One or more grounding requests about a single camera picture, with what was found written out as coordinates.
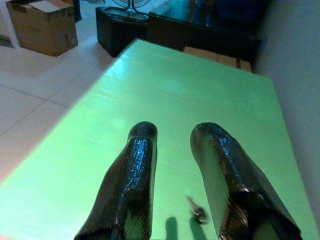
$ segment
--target green table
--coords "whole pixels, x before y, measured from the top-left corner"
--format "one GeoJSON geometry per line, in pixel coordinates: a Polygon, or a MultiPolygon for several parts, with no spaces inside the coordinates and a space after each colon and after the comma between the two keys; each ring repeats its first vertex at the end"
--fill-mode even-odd
{"type": "Polygon", "coordinates": [[[212,220],[190,220],[186,200],[190,195],[210,212],[189,144],[202,122],[230,132],[268,176],[303,239],[319,239],[272,81],[141,40],[0,186],[0,234],[73,239],[130,128],[141,121],[158,128],[152,240],[217,239],[212,220]]]}

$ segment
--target white tile floor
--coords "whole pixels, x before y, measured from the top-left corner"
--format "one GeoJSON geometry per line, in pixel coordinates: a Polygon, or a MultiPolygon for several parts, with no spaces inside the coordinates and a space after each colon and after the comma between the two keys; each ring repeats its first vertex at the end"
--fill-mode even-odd
{"type": "Polygon", "coordinates": [[[81,0],[78,46],[59,57],[0,46],[0,184],[113,62],[98,43],[95,8],[116,5],[102,2],[81,0]]]}

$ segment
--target electric fan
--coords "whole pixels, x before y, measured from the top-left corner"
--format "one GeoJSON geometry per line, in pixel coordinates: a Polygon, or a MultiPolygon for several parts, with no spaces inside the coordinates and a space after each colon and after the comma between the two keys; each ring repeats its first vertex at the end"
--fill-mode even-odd
{"type": "Polygon", "coordinates": [[[142,14],[142,15],[148,15],[145,12],[140,12],[137,10],[137,8],[141,8],[144,5],[146,5],[148,2],[150,2],[151,0],[112,0],[114,3],[116,3],[117,5],[119,5],[120,7],[109,7],[108,9],[115,9],[115,10],[128,10],[130,8],[132,8],[137,14],[142,14]]]}

